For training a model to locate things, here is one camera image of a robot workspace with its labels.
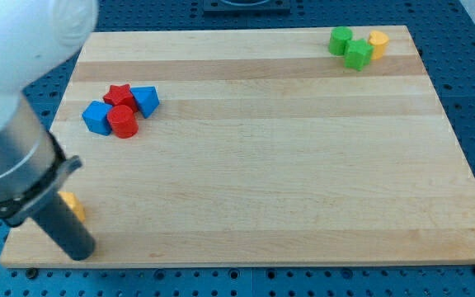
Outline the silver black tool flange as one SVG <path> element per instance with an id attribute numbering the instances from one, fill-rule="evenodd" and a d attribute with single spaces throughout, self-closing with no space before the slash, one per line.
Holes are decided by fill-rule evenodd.
<path id="1" fill-rule="evenodd" d="M 0 219 L 16 227 L 50 202 L 82 166 L 68 158 L 25 98 L 0 129 Z"/>

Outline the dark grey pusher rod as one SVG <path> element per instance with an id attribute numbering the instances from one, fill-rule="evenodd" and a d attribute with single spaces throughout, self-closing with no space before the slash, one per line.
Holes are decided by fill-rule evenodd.
<path id="1" fill-rule="evenodd" d="M 74 261 L 89 258 L 96 241 L 84 223 L 69 209 L 59 195 L 54 197 L 32 219 Z"/>

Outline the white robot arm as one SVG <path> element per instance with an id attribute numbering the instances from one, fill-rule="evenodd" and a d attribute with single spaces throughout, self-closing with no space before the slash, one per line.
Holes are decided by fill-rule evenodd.
<path id="1" fill-rule="evenodd" d="M 33 219 L 73 260 L 95 241 L 59 195 L 81 167 L 42 125 L 24 89 L 73 57 L 94 31 L 96 0 L 0 0 L 0 219 Z"/>

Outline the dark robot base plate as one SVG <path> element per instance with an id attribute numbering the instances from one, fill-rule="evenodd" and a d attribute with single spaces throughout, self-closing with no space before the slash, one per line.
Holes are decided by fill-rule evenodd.
<path id="1" fill-rule="evenodd" d="M 204 12 L 289 12 L 290 0 L 202 0 Z"/>

